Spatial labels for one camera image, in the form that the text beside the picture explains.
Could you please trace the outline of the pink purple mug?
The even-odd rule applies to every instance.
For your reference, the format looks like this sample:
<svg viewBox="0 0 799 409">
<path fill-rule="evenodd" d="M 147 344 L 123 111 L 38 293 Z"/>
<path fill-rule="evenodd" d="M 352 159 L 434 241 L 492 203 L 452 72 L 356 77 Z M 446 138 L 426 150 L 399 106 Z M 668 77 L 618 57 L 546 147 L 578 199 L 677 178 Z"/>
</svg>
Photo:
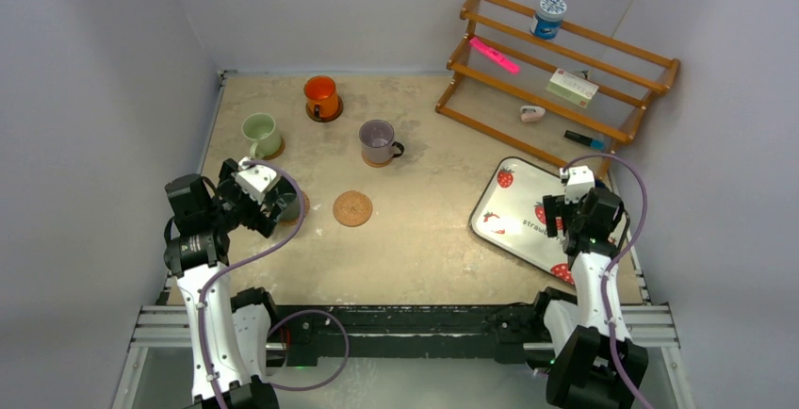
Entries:
<svg viewBox="0 0 799 409">
<path fill-rule="evenodd" d="M 394 127 L 385 120 L 369 120 L 359 129 L 358 137 L 362 155 L 373 162 L 383 162 L 391 157 L 402 157 L 405 147 L 396 141 Z"/>
</svg>

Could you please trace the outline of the light green mug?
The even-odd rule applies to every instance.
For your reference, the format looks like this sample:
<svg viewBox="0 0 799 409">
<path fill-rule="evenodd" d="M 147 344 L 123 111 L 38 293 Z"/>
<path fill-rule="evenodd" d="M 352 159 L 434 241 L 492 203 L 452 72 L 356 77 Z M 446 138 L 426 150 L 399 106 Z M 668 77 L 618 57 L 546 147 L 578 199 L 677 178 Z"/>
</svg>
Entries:
<svg viewBox="0 0 799 409">
<path fill-rule="evenodd" d="M 276 121 L 268 113 L 254 113 L 241 126 L 242 135 L 250 142 L 248 156 L 264 159 L 263 154 L 278 146 L 283 137 Z"/>
</svg>

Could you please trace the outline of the dark grey mug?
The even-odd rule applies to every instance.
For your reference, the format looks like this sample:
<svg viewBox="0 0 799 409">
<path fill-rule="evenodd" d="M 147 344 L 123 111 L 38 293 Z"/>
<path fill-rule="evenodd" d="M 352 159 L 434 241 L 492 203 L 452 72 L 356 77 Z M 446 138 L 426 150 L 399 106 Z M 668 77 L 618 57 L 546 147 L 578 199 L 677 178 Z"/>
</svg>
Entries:
<svg viewBox="0 0 799 409">
<path fill-rule="evenodd" d="M 302 207 L 301 197 L 301 194 L 285 193 L 276 200 L 275 206 L 280 208 L 280 213 L 277 216 L 279 223 L 291 223 L 298 219 Z"/>
</svg>

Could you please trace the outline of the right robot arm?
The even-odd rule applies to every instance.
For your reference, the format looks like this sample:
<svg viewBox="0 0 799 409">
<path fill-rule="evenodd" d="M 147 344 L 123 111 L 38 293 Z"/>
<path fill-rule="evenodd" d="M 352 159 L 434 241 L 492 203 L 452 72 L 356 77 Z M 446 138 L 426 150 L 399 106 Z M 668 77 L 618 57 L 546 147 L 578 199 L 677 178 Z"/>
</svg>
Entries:
<svg viewBox="0 0 799 409">
<path fill-rule="evenodd" d="M 546 400 L 559 408 L 629 408 L 649 363 L 624 321 L 617 289 L 624 252 L 614 233 L 627 231 L 629 214 L 586 166 L 562 168 L 560 180 L 563 194 L 542 200 L 546 233 L 563 238 L 577 294 L 547 289 L 529 315 L 531 332 L 554 348 Z"/>
</svg>

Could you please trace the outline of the orange mug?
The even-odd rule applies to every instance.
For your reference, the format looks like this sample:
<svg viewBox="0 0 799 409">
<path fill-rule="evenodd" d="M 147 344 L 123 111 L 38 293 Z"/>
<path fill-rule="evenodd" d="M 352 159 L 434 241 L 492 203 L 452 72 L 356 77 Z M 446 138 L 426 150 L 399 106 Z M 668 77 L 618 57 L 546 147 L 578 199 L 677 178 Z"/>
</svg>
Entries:
<svg viewBox="0 0 799 409">
<path fill-rule="evenodd" d="M 336 84 L 333 79 L 325 75 L 317 75 L 308 79 L 303 87 L 306 105 L 319 104 L 325 116 L 331 115 L 336 111 L 339 104 L 342 104 L 337 93 Z"/>
</svg>

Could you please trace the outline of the dark brown wooden coaster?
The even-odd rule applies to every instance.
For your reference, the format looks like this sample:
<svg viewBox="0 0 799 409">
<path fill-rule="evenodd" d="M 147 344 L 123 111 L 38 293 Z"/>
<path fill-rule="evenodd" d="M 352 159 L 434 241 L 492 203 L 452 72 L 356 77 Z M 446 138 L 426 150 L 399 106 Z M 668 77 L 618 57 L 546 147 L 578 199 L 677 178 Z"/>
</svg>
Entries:
<svg viewBox="0 0 799 409">
<path fill-rule="evenodd" d="M 331 115 L 325 116 L 322 110 L 322 105 L 314 104 L 310 105 L 307 104 L 305 106 L 306 115 L 314 122 L 317 123 L 329 123 L 336 120 L 344 111 L 344 107 L 339 104 L 336 111 L 334 111 Z"/>
</svg>

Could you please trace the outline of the woven rattan coaster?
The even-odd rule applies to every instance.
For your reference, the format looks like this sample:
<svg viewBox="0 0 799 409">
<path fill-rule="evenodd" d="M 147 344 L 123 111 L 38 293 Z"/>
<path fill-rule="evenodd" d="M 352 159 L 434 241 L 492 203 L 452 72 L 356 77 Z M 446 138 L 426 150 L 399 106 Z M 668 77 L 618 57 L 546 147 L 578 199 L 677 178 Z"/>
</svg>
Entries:
<svg viewBox="0 0 799 409">
<path fill-rule="evenodd" d="M 309 209 L 310 209 L 309 197 L 308 197 L 307 193 L 304 190 L 301 191 L 300 194 L 302 195 L 302 197 L 300 198 L 300 201 L 302 202 L 300 216 L 298 217 L 298 219 L 296 221 L 293 221 L 291 223 L 279 223 L 280 225 L 283 225 L 283 226 L 296 225 L 296 224 L 302 222 L 305 219 L 305 217 L 308 215 L 308 212 L 309 212 Z"/>
<path fill-rule="evenodd" d="M 333 203 L 334 219 L 348 227 L 366 223 L 373 213 L 373 203 L 366 194 L 348 190 L 340 194 Z"/>
</svg>

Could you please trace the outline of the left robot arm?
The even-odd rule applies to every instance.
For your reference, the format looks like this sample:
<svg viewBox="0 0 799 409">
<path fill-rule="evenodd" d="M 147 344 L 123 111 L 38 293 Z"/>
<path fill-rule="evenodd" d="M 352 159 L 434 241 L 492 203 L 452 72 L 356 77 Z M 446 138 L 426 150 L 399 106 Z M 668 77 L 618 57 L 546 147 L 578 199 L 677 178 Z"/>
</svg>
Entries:
<svg viewBox="0 0 799 409">
<path fill-rule="evenodd" d="M 305 208 L 297 182 L 264 160 L 226 159 L 219 182 L 198 173 L 165 186 L 172 216 L 164 262 L 188 314 L 194 408 L 276 408 L 266 380 L 268 341 L 281 317 L 264 288 L 232 293 L 230 233 L 243 226 L 270 237 L 284 217 Z"/>
</svg>

